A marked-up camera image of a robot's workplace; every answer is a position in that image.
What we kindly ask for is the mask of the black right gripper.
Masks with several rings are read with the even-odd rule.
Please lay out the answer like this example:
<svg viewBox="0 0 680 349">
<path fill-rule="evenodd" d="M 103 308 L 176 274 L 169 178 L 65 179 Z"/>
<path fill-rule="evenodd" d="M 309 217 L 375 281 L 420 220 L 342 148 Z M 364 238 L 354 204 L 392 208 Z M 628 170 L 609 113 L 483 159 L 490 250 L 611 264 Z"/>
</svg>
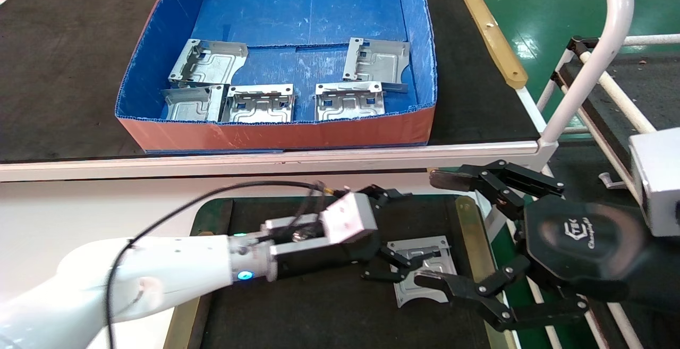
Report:
<svg viewBox="0 0 680 349">
<path fill-rule="evenodd" d="M 432 170 L 429 182 L 437 189 L 479 192 L 508 219 L 524 219 L 520 247 L 530 260 L 517 256 L 480 282 L 431 270 L 414 276 L 416 285 L 444 292 L 452 306 L 473 310 L 494 330 L 578 321 L 589 306 L 575 293 L 678 313 L 678 238 L 654 237 L 638 209 L 557 197 L 563 183 L 505 160 L 462 165 L 456 172 Z M 540 199 L 524 207 L 515 190 Z M 539 283 L 575 293 L 508 307 L 497 296 L 529 270 Z"/>
</svg>

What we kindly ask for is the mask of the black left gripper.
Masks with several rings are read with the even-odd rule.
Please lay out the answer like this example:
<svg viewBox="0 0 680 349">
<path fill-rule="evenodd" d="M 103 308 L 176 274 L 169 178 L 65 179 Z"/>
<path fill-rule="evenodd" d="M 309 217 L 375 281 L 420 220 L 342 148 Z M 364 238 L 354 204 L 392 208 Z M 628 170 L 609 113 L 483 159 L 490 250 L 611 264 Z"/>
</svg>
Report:
<svg viewBox="0 0 680 349">
<path fill-rule="evenodd" d="M 413 197 L 413 193 L 384 189 L 375 184 L 364 187 L 361 192 L 369 198 L 369 209 L 373 212 L 380 211 L 390 203 Z M 319 237 L 302 242 L 282 243 L 275 246 L 277 265 L 275 279 L 282 280 L 350 265 L 367 264 L 376 257 L 395 267 L 396 271 L 367 266 L 363 272 L 363 279 L 399 283 L 406 280 L 408 274 L 420 269 L 426 260 L 440 257 L 440 248 L 408 259 L 388 246 L 381 246 L 382 239 L 378 231 L 371 232 L 355 242 L 330 243 L 328 238 Z"/>
</svg>

